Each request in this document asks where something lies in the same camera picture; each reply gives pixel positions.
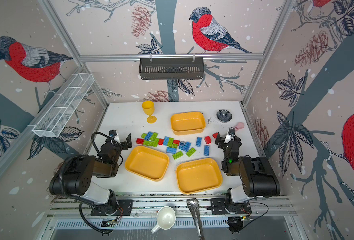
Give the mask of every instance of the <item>white tabletop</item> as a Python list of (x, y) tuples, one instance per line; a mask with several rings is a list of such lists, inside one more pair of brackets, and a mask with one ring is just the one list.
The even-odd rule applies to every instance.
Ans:
[[(105, 113), (104, 119), (99, 128), (99, 132), (106, 135), (112, 129), (117, 129), (120, 141), (125, 141), (129, 133), (132, 134), (133, 147), (122, 151), (124, 159), (123, 164), (119, 167), (117, 175), (112, 178), (92, 178), (96, 184), (113, 190), (116, 194), (181, 194), (177, 186), (175, 170), (177, 166), (183, 162), (193, 161), (197, 159), (207, 158), (203, 155), (205, 145), (204, 137), (210, 136), (212, 143), (210, 146), (209, 158), (214, 159), (221, 169), (221, 161), (223, 160), (223, 151), (214, 144), (212, 136), (215, 132), (220, 132), (221, 137), (225, 137), (226, 132), (230, 127), (234, 127), (238, 122), (245, 123), (245, 127), (236, 132), (236, 135), (241, 138), (242, 146), (240, 147), (240, 156), (250, 155), (252, 158), (258, 157), (256, 146), (254, 145), (249, 128), (246, 124), (244, 114), (240, 104), (237, 101), (210, 101), (210, 102), (166, 102), (154, 103), (154, 116), (157, 121), (153, 124), (147, 123), (148, 117), (141, 108), (142, 103), (110, 103)], [(216, 113), (220, 109), (230, 111), (233, 118), (228, 123), (218, 121)], [(206, 128), (199, 134), (176, 136), (170, 127), (170, 117), (176, 113), (198, 111), (203, 113), (206, 120)], [(180, 141), (189, 141), (197, 151), (188, 157), (184, 154), (182, 157), (174, 160), (172, 154), (169, 156), (170, 162), (165, 176), (159, 182), (148, 180), (136, 174), (128, 172), (125, 169), (125, 160), (131, 150), (138, 146), (136, 139), (141, 138), (142, 133), (157, 132), (158, 138), (173, 137)], [(201, 147), (196, 147), (197, 137), (202, 137)], [(105, 137), (97, 135), (95, 142), (98, 148), (105, 143)], [(166, 146), (150, 147), (157, 151), (166, 152)], [(89, 155), (96, 155), (95, 149), (92, 147)], [(234, 188), (241, 185), (239, 176), (227, 176), (222, 172), (222, 185), (216, 189), (208, 190), (202, 193), (224, 193), (229, 188)]]

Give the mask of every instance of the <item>yellow plastic tray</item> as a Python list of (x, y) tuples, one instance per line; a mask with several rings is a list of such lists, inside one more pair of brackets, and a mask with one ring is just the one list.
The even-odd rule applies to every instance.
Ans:
[(181, 163), (176, 169), (177, 184), (183, 194), (192, 194), (221, 186), (222, 175), (211, 158)]
[(163, 178), (168, 165), (165, 153), (144, 146), (133, 148), (125, 161), (126, 170), (156, 182)]
[(206, 127), (202, 113), (177, 113), (170, 118), (172, 130), (175, 135), (200, 133)]

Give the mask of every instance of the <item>blue toy block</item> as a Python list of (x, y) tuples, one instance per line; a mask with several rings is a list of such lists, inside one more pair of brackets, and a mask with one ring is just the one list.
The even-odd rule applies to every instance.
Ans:
[(203, 154), (204, 154), (204, 156), (209, 156), (209, 146), (208, 145), (204, 146)]
[(151, 136), (153, 135), (152, 132), (148, 132), (148, 134), (146, 134), (146, 137), (144, 138), (146, 141), (150, 141)]
[(184, 150), (185, 143), (184, 141), (180, 141), (179, 149)]
[(190, 145), (191, 145), (190, 142), (186, 142), (185, 145), (184, 145), (183, 151), (185, 151), (185, 152), (189, 151)]
[(162, 143), (162, 145), (167, 146), (169, 142), (169, 137), (164, 137), (164, 142)]
[(201, 140), (202, 140), (202, 137), (197, 137), (196, 147), (200, 147), (201, 146)]
[(177, 151), (177, 148), (173, 148), (173, 147), (167, 147), (166, 148), (166, 152), (167, 153), (176, 153), (176, 151)]

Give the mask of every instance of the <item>bird head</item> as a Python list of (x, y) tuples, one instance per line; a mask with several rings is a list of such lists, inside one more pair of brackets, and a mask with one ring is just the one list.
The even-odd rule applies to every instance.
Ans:
[(15, 43), (16, 40), (14, 38), (11, 38), (9, 36), (2, 36), (0, 37), (0, 60), (4, 59), (6, 61), (10, 61), (11, 57), (9, 54), (9, 47), (13, 43)]
[(193, 10), (192, 14), (189, 17), (189, 20), (192, 20), (194, 23), (197, 23), (199, 21), (199, 19), (206, 14), (212, 14), (212, 12), (210, 12), (209, 8), (198, 7)]

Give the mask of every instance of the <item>lego brick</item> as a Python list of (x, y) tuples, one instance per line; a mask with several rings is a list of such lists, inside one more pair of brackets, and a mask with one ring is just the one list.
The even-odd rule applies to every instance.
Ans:
[(182, 153), (182, 151), (179, 151), (178, 153), (175, 153), (172, 155), (172, 157), (176, 160), (179, 157), (182, 157), (184, 154)]
[(144, 143), (143, 143), (143, 145), (145, 145), (145, 146), (153, 146), (153, 142), (151, 142), (151, 141), (144, 141)]
[(167, 145), (168, 147), (172, 147), (172, 145), (173, 145), (173, 140), (174, 140), (173, 137), (170, 137), (170, 138), (169, 138), (168, 145)]
[(188, 157), (192, 156), (192, 154), (194, 154), (196, 152), (196, 149), (194, 149), (194, 147), (192, 147), (187, 153), (186, 155), (188, 155)]
[(191, 143), (190, 142), (186, 142), (185, 145), (184, 145), (184, 149), (183, 151), (187, 152), (189, 151), (189, 147), (190, 147)]
[(162, 143), (162, 145), (164, 146), (168, 145), (168, 141), (169, 141), (169, 137), (164, 137), (164, 142)]
[(204, 156), (209, 156), (209, 146), (208, 145), (204, 146), (203, 154), (204, 154)]
[(146, 137), (144, 137), (144, 139), (146, 140), (146, 141), (149, 141), (150, 139), (151, 139), (151, 136), (152, 136), (152, 132), (148, 132), (147, 134), (146, 134)]
[(176, 148), (173, 148), (173, 147), (167, 147), (166, 148), (166, 152), (167, 153), (176, 153), (177, 149)]
[(155, 140), (153, 141), (153, 147), (157, 147), (158, 146), (158, 140), (160, 140), (159, 138), (155, 138)]
[(206, 144), (209, 144), (209, 143), (212, 142), (212, 140), (210, 139), (210, 136), (206, 136), (206, 137), (204, 138), (204, 140), (205, 140)]
[(144, 140), (142, 138), (137, 138), (136, 143), (137, 144), (143, 144)]
[(183, 149), (184, 149), (184, 146), (185, 146), (185, 143), (186, 143), (186, 142), (181, 141), (181, 142), (180, 142), (179, 149), (183, 150)]
[(154, 133), (152, 134), (152, 136), (150, 137), (150, 140), (151, 140), (151, 141), (154, 141), (154, 140), (156, 139), (157, 135), (158, 135), (158, 133), (154, 132)]
[(197, 137), (196, 147), (200, 147), (201, 146), (201, 141), (202, 141), (202, 137)]

